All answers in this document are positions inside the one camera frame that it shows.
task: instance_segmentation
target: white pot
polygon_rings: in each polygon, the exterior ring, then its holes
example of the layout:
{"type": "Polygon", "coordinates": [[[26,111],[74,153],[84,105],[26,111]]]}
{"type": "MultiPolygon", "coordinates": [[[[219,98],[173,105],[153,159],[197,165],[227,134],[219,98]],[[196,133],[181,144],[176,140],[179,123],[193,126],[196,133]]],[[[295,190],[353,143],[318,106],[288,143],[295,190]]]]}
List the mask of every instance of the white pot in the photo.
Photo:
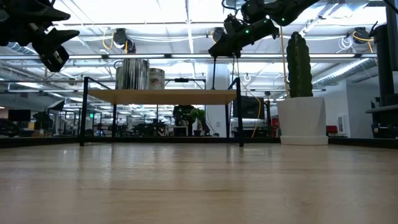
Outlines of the white pot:
{"type": "Polygon", "coordinates": [[[282,144],[319,146],[328,144],[325,100],[297,97],[277,102],[282,144]]]}

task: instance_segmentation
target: red object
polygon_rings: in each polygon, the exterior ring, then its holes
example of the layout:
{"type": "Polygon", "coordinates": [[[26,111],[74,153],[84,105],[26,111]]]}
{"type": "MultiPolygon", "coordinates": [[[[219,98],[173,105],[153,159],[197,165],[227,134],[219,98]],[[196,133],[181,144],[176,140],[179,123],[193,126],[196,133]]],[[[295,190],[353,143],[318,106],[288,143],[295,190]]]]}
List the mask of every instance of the red object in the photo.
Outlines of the red object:
{"type": "Polygon", "coordinates": [[[327,133],[338,133],[337,126],[326,126],[327,133]]]}
{"type": "Polygon", "coordinates": [[[276,131],[279,128],[279,118],[272,118],[271,119],[271,125],[272,125],[272,137],[276,137],[276,131]]]}

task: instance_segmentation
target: white wall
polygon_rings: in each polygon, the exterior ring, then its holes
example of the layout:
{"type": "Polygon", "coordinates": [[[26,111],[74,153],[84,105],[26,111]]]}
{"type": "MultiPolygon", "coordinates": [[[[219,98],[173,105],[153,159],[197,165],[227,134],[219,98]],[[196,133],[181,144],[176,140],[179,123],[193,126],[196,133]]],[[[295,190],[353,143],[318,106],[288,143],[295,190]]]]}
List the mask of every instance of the white wall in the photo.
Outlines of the white wall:
{"type": "Polygon", "coordinates": [[[347,83],[351,138],[373,138],[372,115],[365,111],[371,109],[371,101],[375,102],[379,95],[379,87],[374,83],[347,83]]]}
{"type": "Polygon", "coordinates": [[[326,125],[337,126],[338,117],[343,114],[345,117],[346,132],[339,135],[350,138],[346,81],[343,80],[335,86],[327,86],[325,88],[325,92],[315,92],[314,96],[321,96],[325,99],[326,125]]]}

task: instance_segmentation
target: metal bucket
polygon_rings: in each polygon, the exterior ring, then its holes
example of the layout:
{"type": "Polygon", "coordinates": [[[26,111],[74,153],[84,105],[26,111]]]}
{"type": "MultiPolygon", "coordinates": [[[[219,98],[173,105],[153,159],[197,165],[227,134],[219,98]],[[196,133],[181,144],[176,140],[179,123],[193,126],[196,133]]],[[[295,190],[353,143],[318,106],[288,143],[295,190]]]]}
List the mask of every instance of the metal bucket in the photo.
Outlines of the metal bucket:
{"type": "Polygon", "coordinates": [[[151,68],[149,70],[149,89],[164,90],[165,72],[162,69],[151,68]]]}
{"type": "Polygon", "coordinates": [[[147,90],[149,84],[149,62],[141,59],[124,59],[118,73],[116,85],[120,90],[147,90]]]}

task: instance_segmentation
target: wooden floor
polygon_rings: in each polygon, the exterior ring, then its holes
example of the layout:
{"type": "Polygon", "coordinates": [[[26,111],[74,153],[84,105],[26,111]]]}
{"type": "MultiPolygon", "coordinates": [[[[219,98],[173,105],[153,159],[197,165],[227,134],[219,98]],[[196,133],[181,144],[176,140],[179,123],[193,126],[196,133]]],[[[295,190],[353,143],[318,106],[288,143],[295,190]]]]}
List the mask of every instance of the wooden floor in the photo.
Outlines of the wooden floor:
{"type": "Polygon", "coordinates": [[[398,151],[76,144],[0,149],[0,223],[398,223],[398,151]]]}

